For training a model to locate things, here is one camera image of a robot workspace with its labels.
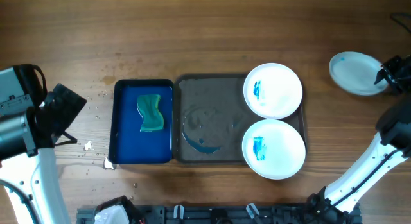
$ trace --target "robotic claw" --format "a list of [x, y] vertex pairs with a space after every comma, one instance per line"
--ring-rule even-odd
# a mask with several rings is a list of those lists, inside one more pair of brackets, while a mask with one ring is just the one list
[[[384, 63], [376, 83], [381, 80], [387, 80], [396, 94], [410, 92], [411, 57], [396, 56]], [[6, 187], [19, 223], [70, 223], [53, 148], [77, 142], [65, 130], [85, 104], [85, 99], [61, 84], [47, 93], [45, 77], [36, 65], [0, 71], [0, 184]], [[298, 204], [300, 212], [292, 223], [352, 223], [349, 213], [362, 195], [411, 155], [410, 109], [411, 94], [388, 109], [365, 153], [337, 181]], [[56, 144], [61, 135], [69, 141]], [[255, 206], [247, 206], [250, 217], [261, 223], [258, 211], [251, 208]], [[233, 223], [227, 216], [216, 220]], [[146, 220], [123, 196], [99, 205], [93, 222], [145, 224]]]

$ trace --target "gray tray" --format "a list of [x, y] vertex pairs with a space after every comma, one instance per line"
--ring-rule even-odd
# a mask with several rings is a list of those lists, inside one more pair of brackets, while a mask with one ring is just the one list
[[[253, 113], [244, 100], [246, 77], [245, 73], [185, 74], [177, 79], [173, 156], [179, 162], [245, 163], [241, 150], [244, 133], [263, 119]], [[305, 142], [302, 106], [282, 121], [293, 126]]]

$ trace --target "wood grain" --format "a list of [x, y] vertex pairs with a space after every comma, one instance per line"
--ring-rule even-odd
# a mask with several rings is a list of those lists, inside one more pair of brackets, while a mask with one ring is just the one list
[[[78, 208], [123, 194], [157, 205], [303, 202], [364, 152], [375, 122], [396, 100], [347, 94], [329, 77], [329, 60], [341, 51], [382, 62], [409, 54], [410, 34], [389, 19], [410, 13], [409, 1], [0, 0], [0, 67], [37, 64], [49, 89], [63, 83], [88, 100], [68, 130], [81, 144], [55, 148], [72, 221]], [[309, 150], [292, 178], [272, 181], [245, 166], [174, 160], [102, 168], [115, 81], [248, 72], [267, 62], [287, 65], [304, 84]], [[87, 141], [94, 151], [83, 151]], [[393, 169], [360, 200], [364, 223], [409, 223], [410, 184], [411, 163]], [[0, 198], [8, 199], [3, 191]], [[0, 202], [0, 223], [15, 223], [7, 202]]]

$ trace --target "wooden table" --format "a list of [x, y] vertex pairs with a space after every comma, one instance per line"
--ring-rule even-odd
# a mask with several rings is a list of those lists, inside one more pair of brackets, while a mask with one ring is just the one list
[[[87, 98], [55, 148], [72, 221], [76, 210], [127, 195], [135, 204], [246, 205], [303, 202], [364, 152], [392, 96], [359, 97], [337, 87], [331, 57], [359, 51], [380, 61], [411, 52], [389, 18], [410, 0], [0, 0], [0, 66], [33, 63], [49, 90], [63, 83]], [[123, 78], [248, 72], [277, 62], [304, 84], [308, 154], [286, 180], [246, 166], [122, 165], [104, 170], [114, 84]], [[94, 151], [84, 151], [92, 141]], [[411, 162], [393, 169], [361, 200], [366, 224], [409, 223]], [[0, 223], [15, 223], [1, 189]]]

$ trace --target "sponge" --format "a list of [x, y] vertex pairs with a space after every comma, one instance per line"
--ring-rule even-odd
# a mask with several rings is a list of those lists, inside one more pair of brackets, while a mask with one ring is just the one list
[[151, 132], [164, 128], [164, 118], [159, 111], [160, 95], [141, 95], [137, 98], [137, 109], [143, 118], [140, 131]]

